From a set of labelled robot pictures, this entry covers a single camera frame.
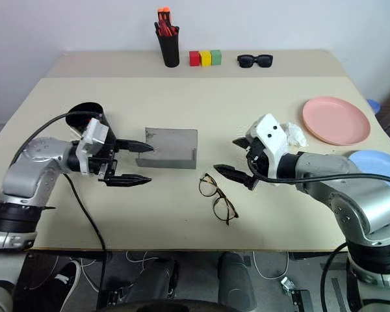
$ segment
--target blue plate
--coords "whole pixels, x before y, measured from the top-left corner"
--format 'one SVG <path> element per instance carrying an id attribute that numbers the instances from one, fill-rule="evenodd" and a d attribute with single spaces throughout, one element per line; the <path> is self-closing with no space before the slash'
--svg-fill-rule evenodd
<path id="1" fill-rule="evenodd" d="M 382 151 L 357 151 L 349 159 L 365 174 L 390 177 L 390 155 Z"/>

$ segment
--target pink plate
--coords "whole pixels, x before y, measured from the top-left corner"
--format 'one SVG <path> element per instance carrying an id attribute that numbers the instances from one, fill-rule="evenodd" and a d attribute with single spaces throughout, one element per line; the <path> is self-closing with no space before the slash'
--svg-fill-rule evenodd
<path id="1" fill-rule="evenodd" d="M 343 99 L 316 97 L 305 104 L 302 114 L 308 130 L 333 145 L 357 144 L 370 134 L 364 113 Z"/>

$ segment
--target pen holder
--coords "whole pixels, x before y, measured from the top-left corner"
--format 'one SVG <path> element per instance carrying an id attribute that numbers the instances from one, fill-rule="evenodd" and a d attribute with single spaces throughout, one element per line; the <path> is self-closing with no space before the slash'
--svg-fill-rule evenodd
<path id="1" fill-rule="evenodd" d="M 159 36 L 156 34 L 159 44 L 161 45 L 161 51 L 164 64 L 167 67 L 176 67 L 179 65 L 179 44 L 178 36 L 179 32 L 171 37 Z"/>

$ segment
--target beige tabletop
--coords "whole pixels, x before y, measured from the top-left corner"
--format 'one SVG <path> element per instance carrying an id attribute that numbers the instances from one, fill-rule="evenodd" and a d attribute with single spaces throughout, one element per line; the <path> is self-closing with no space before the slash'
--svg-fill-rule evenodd
<path id="1" fill-rule="evenodd" d="M 360 144 L 339 147 L 323 143 L 305 130 L 309 147 L 300 150 L 340 155 L 366 149 L 390 153 L 389 137 L 329 53 L 271 53 L 273 67 L 254 66 L 250 70 L 234 63 L 237 52 L 225 51 L 223 64 L 211 68 L 190 68 L 186 60 L 176 69 L 165 68 L 154 61 L 161 61 L 158 53 L 63 56 L 0 133 L 0 186 L 14 152 L 36 128 L 76 104 L 95 101 L 104 107 L 118 138 L 144 141 L 145 127 L 198 130 L 196 170 L 140 168 L 135 163 L 137 155 L 120 152 L 116 157 L 119 174 L 141 174 L 153 181 L 117 188 L 106 187 L 96 177 L 71 174 L 109 249 L 332 250 L 344 237 L 326 206 L 293 186 L 260 182 L 252 192 L 213 169 L 214 164 L 230 164 L 247 171 L 244 150 L 231 141 L 266 113 L 272 113 L 280 123 L 303 127 L 302 107 L 316 96 L 336 96 L 357 106 L 369 119 L 371 134 Z M 295 59 L 307 64 L 299 66 Z M 290 74 L 287 64 L 296 64 Z M 43 136 L 76 139 L 63 121 L 46 129 Z M 230 226 L 215 218 L 213 199 L 198 191 L 199 178 L 205 172 L 216 179 L 240 215 Z M 57 209 L 42 213 L 35 248 L 100 248 L 63 177 L 48 204 Z"/>

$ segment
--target glasses lens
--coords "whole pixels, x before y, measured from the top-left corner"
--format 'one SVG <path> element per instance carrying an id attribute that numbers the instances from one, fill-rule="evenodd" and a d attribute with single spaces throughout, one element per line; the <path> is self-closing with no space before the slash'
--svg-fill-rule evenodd
<path id="1" fill-rule="evenodd" d="M 257 58 L 257 65 L 260 67 L 271 67 L 272 65 L 272 57 L 268 55 L 260 55 Z"/>
<path id="2" fill-rule="evenodd" d="M 234 211 L 230 207 L 230 203 L 225 198 L 217 198 L 214 202 L 214 214 L 215 216 L 222 220 L 231 220 L 234 218 Z"/>
<path id="3" fill-rule="evenodd" d="M 239 58 L 239 65 L 242 68 L 252 67 L 253 64 L 254 64 L 254 58 L 253 57 L 240 57 Z"/>
<path id="4" fill-rule="evenodd" d="M 200 192 L 206 197 L 210 197 L 216 193 L 215 182 L 209 176 L 205 176 L 200 181 Z"/>

